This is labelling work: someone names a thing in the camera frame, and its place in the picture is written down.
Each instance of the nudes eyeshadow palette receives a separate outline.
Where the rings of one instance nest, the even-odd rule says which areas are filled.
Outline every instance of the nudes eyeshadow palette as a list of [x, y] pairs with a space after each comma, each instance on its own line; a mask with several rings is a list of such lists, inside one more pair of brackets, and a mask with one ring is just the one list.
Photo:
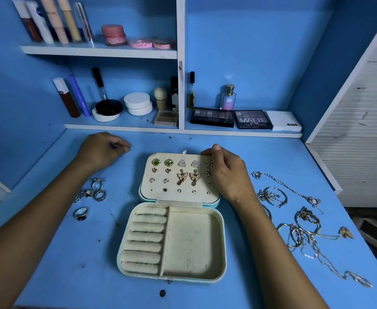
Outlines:
[[271, 129], [273, 125], [262, 110], [235, 110], [238, 129]]
[[192, 124], [233, 128], [234, 113], [231, 110], [195, 107], [190, 122]]

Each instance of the pink compact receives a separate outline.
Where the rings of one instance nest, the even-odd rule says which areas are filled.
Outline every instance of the pink compact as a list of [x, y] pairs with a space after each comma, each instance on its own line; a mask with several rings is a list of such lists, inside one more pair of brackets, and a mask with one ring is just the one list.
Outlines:
[[173, 39], [156, 39], [153, 41], [153, 46], [155, 48], [160, 48], [162, 50], [171, 48], [174, 45]]
[[108, 46], [119, 46], [127, 43], [122, 25], [103, 25], [101, 31], [103, 31], [104, 41]]
[[128, 45], [132, 48], [152, 48], [153, 41], [150, 38], [131, 39], [128, 41]]

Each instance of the jewelry box compartment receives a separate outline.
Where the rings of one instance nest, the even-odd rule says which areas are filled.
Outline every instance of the jewelry box compartment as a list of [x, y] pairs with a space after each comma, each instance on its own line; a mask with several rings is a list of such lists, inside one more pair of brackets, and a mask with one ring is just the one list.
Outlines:
[[137, 205], [117, 254], [127, 276], [215, 283], [225, 274], [224, 220], [210, 207]]

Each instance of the left hand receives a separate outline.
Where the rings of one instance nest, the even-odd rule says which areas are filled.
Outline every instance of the left hand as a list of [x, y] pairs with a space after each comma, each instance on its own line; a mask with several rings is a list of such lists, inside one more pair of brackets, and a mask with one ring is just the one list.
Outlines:
[[108, 132], [100, 132], [86, 138], [74, 161], [89, 166], [93, 172], [97, 172], [113, 164], [117, 158], [127, 153], [130, 147], [131, 145], [122, 138]]

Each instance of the blue table surface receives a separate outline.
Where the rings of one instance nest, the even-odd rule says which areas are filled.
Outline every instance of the blue table surface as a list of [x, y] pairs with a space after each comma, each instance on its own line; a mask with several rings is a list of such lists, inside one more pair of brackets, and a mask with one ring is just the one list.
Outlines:
[[[75, 156], [90, 133], [93, 131], [66, 130], [0, 205], [0, 223], [46, 187]], [[132, 148], [113, 166], [93, 176], [106, 180], [107, 198], [101, 203], [82, 199], [71, 206], [17, 299], [17, 305], [78, 309], [263, 307], [247, 241], [226, 200], [217, 207], [224, 217], [227, 245], [227, 272], [218, 283], [167, 284], [162, 280], [130, 278], [122, 275], [116, 266], [116, 254], [129, 214], [141, 202], [138, 188], [148, 156], [183, 150], [197, 154], [219, 143], [240, 155], [249, 173], [267, 172], [304, 195], [320, 198], [325, 214], [313, 211], [321, 220], [323, 234], [337, 235], [341, 226], [351, 230], [354, 240], [318, 238], [318, 245], [341, 273], [345, 270], [359, 273], [371, 281], [372, 289], [351, 278], [337, 277], [318, 260], [304, 257], [299, 250], [293, 255], [330, 308], [377, 308], [377, 261], [301, 140], [139, 132], [113, 134], [129, 141]], [[271, 186], [281, 188], [267, 177], [252, 178], [252, 182], [257, 191]], [[277, 208], [266, 204], [275, 225], [293, 223], [294, 214], [302, 206], [311, 209], [303, 198], [283, 190], [289, 198], [287, 205]], [[78, 222], [72, 215], [83, 206], [89, 208], [89, 216]], [[287, 239], [286, 231], [281, 235]], [[166, 291], [165, 297], [159, 296], [162, 289]]]

